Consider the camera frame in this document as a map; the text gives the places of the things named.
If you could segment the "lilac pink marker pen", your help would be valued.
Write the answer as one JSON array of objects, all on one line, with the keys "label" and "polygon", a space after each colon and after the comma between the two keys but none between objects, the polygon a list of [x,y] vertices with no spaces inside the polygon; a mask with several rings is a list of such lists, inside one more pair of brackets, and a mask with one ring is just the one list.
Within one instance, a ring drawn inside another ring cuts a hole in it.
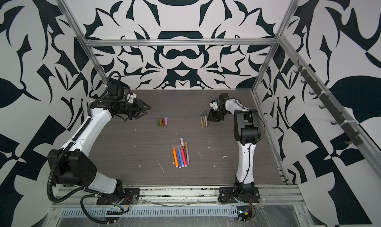
[{"label": "lilac pink marker pen", "polygon": [[207,124],[207,112],[204,113],[203,117],[204,117],[204,125],[205,125],[205,127],[207,127],[208,126],[208,124]]}]

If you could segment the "brown marker pen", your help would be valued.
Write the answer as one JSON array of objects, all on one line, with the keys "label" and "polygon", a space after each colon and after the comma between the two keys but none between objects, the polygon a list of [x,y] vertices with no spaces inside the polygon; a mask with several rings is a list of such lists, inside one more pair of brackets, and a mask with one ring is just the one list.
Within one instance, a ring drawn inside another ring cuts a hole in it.
[{"label": "brown marker pen", "polygon": [[205,117],[205,113],[204,112],[202,112],[202,120],[203,120],[204,127],[207,127],[206,117]]}]

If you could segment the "gold ochre marker pen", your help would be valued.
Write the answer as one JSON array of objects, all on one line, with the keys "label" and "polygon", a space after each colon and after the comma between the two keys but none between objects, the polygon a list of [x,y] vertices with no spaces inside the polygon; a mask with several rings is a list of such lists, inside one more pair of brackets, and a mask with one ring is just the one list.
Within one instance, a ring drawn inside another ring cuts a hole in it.
[{"label": "gold ochre marker pen", "polygon": [[203,121],[202,113],[200,113],[200,122],[201,122],[201,127],[204,128],[204,121]]}]

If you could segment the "olive tan marker pen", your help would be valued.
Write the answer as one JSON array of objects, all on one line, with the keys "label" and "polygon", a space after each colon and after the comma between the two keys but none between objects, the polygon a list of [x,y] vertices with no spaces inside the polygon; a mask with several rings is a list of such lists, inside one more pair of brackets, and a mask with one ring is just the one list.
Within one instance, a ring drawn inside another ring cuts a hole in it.
[{"label": "olive tan marker pen", "polygon": [[190,165],[189,149],[188,149],[188,143],[187,143],[187,141],[185,141],[185,155],[186,155],[187,165]]}]

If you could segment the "light pink marker pen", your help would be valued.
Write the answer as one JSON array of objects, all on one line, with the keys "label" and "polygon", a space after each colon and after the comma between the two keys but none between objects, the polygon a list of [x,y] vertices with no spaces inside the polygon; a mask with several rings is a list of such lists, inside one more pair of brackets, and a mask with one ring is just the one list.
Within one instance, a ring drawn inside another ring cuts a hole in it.
[{"label": "light pink marker pen", "polygon": [[183,138],[180,138],[180,142],[183,149],[184,166],[188,166],[190,164],[188,159],[188,148]]}]

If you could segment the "dark red marker pen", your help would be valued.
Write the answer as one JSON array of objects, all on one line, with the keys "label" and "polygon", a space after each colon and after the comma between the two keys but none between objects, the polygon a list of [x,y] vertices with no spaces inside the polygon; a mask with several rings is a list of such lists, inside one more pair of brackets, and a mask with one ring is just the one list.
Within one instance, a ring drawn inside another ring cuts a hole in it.
[{"label": "dark red marker pen", "polygon": [[184,163],[185,163],[185,165],[188,165],[188,158],[187,158],[185,146],[182,146],[182,149],[183,149],[184,160],[185,160]]}]

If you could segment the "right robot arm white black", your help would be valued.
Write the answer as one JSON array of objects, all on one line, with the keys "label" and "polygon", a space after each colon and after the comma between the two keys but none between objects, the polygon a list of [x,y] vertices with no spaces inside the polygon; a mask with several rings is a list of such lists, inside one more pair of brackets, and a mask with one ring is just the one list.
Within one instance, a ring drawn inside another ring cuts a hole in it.
[{"label": "right robot arm white black", "polygon": [[223,121],[227,114],[234,116],[233,134],[239,149],[239,162],[236,172],[234,193],[247,194],[255,190],[254,153],[257,143],[262,139],[261,118],[255,109],[250,109],[227,93],[219,95],[218,101],[212,101],[207,121]]}]

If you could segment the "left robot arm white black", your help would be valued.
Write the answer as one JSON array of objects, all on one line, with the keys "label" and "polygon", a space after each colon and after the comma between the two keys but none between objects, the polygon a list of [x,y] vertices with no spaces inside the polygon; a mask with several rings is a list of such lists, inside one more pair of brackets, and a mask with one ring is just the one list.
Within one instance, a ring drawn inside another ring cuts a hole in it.
[{"label": "left robot arm white black", "polygon": [[47,194],[51,201],[62,200],[53,194],[57,184],[75,186],[76,191],[119,195],[123,190],[120,181],[97,170],[89,159],[91,149],[113,117],[139,119],[147,115],[150,109],[151,106],[138,99],[127,87],[109,85],[102,96],[88,106],[87,118],[76,133],[59,150],[49,152],[51,171]]}]

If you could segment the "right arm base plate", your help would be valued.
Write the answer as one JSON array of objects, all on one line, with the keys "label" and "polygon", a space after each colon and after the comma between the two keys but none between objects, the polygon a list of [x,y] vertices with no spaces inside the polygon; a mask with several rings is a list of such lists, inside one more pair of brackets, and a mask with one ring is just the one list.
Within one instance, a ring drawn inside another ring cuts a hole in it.
[{"label": "right arm base plate", "polygon": [[234,203],[252,203],[257,204],[260,202],[259,190],[255,187],[254,192],[251,193],[238,193],[233,187],[220,187],[218,201],[222,204]]}]

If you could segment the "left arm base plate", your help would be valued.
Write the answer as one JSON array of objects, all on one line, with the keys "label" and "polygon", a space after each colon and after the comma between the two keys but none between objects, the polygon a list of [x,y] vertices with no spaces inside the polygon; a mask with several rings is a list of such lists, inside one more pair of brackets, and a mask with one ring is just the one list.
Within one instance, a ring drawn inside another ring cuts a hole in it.
[{"label": "left arm base plate", "polygon": [[119,194],[100,194],[98,196],[97,205],[113,205],[118,203],[120,205],[129,205],[140,198],[139,188],[123,188]]}]

